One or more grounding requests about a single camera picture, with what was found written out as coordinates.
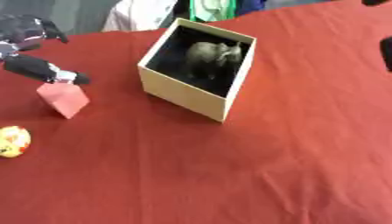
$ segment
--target ball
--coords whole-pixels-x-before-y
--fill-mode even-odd
[[[10,126],[0,129],[0,156],[15,158],[22,155],[32,142],[27,129]]]

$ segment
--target gray elephant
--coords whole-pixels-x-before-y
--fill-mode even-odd
[[[186,52],[186,70],[190,78],[194,77],[195,68],[206,67],[208,78],[215,79],[220,68],[227,64],[240,63],[242,60],[241,42],[235,46],[223,43],[213,44],[198,42],[193,44]]]

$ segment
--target white box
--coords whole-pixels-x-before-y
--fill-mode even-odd
[[[183,82],[182,80],[175,79],[170,75],[160,73],[159,71],[156,71],[155,68],[152,68],[155,63],[153,63],[153,59],[154,61],[158,61],[154,58],[158,56],[158,53],[163,55],[161,58],[165,58],[166,60],[181,60],[184,58],[181,57],[181,55],[175,55],[177,57],[169,57],[167,54],[169,50],[167,49],[170,46],[165,44],[166,42],[169,43],[169,41],[171,41],[170,43],[177,43],[172,42],[175,35],[178,35],[173,33],[178,33],[181,29],[186,29],[186,31],[192,32],[195,31],[200,35],[205,36],[211,36],[212,34],[219,38],[229,39],[233,42],[240,41],[248,45],[247,52],[242,55],[243,61],[239,66],[238,73],[236,76],[233,76],[233,82],[230,86],[228,86],[227,93],[225,92],[226,94],[213,94],[205,89],[201,89],[200,87],[195,87]],[[208,116],[218,122],[224,122],[228,115],[228,111],[230,110],[233,101],[235,100],[235,97],[237,96],[237,93],[251,67],[255,48],[256,38],[216,28],[211,25],[195,23],[186,19],[178,18],[157,41],[157,43],[155,43],[155,45],[147,52],[137,66],[145,92],[163,98],[181,107],[190,109],[196,113]],[[180,63],[174,63],[173,65],[178,65],[178,69],[180,69]]]

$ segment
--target open box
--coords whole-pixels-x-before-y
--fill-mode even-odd
[[[196,42],[241,42],[242,62],[214,80],[189,78],[184,71],[186,51]],[[240,33],[178,18],[138,63],[145,92],[223,122],[255,54],[256,39]]]

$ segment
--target pink block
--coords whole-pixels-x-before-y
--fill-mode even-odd
[[[83,90],[71,84],[44,84],[37,89],[37,92],[49,105],[67,119],[73,117],[89,103],[89,99]]]

